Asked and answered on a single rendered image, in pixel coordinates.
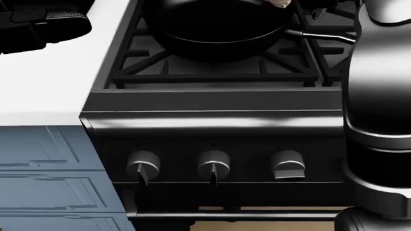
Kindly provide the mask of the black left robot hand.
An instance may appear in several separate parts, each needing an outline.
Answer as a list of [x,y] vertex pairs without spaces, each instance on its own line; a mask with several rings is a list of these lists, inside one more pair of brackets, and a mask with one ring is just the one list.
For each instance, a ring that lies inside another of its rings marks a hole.
[[0,0],[0,55],[36,51],[92,30],[95,0]]

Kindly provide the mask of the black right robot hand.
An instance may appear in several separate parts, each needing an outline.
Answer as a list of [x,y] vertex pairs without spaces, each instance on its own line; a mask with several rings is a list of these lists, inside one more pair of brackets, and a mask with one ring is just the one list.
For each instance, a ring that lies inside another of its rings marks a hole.
[[300,4],[306,15],[313,20],[321,18],[329,8],[328,0],[300,0]]

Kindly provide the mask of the lamb chop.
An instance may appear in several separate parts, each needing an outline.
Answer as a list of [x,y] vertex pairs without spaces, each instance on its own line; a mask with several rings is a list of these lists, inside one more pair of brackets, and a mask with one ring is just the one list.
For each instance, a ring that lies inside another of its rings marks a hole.
[[275,7],[282,8],[282,9],[285,9],[286,7],[288,7],[288,5],[290,5],[290,3],[292,2],[292,0],[266,0],[266,1],[268,1]]

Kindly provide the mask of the black frying pan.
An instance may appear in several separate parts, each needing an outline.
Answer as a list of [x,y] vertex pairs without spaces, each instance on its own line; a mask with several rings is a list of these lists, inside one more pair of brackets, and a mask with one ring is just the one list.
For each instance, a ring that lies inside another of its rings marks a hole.
[[173,55],[207,63],[264,53],[285,36],[354,44],[356,37],[293,23],[298,3],[267,0],[144,0],[143,17],[154,39]]

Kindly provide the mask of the black cast iron burner grate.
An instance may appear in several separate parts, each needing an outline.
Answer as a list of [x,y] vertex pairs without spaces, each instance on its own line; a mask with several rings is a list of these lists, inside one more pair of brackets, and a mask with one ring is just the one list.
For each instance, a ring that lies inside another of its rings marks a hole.
[[[306,15],[297,0],[297,20],[310,34],[356,36],[354,32],[354,15],[362,0],[328,0],[329,8],[325,14],[313,20]],[[322,76],[322,86],[340,85],[347,57],[352,45],[347,42],[325,40],[324,38],[308,39],[317,69]]]
[[106,89],[137,84],[194,84],[240,82],[302,82],[319,78],[308,38],[285,36],[260,55],[231,62],[207,63],[166,51],[152,36],[143,17],[144,0],[130,7],[125,34]]

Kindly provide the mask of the blue cabinet drawer front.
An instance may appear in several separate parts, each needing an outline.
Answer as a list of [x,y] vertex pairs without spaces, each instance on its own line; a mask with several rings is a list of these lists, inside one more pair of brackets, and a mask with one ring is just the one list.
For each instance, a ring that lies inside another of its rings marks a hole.
[[0,231],[136,231],[122,213],[0,213]]
[[82,126],[0,126],[0,171],[103,171]]
[[104,171],[1,171],[0,212],[125,213]]

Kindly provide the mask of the black gas stove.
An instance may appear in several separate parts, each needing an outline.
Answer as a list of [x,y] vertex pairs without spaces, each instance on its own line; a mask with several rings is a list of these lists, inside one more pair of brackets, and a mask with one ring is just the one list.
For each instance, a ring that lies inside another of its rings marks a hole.
[[[340,85],[302,82],[137,84],[104,87],[130,16],[130,0],[80,120],[126,212],[342,210],[354,200],[343,183]],[[142,186],[126,172],[133,151],[151,151],[160,173]],[[211,187],[197,172],[210,150],[230,157]],[[298,151],[305,178],[276,180],[271,156]],[[136,221],[136,231],[190,231],[196,221]]]

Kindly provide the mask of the black stove knob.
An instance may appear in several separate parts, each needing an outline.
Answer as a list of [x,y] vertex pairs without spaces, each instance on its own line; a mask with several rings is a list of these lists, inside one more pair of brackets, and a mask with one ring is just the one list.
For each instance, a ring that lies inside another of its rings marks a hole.
[[150,180],[160,173],[161,160],[151,151],[133,151],[127,160],[126,172],[142,186],[148,186]]
[[305,178],[306,166],[298,151],[282,150],[274,153],[270,159],[270,167],[276,180]]
[[230,170],[230,157],[222,151],[205,151],[198,156],[197,172],[201,178],[208,180],[211,187],[216,187]]

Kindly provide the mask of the blue kitchen cabinet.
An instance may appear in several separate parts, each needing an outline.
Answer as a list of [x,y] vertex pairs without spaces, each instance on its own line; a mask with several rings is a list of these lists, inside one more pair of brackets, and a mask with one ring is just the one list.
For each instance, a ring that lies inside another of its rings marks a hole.
[[0,126],[0,231],[135,231],[81,126]]

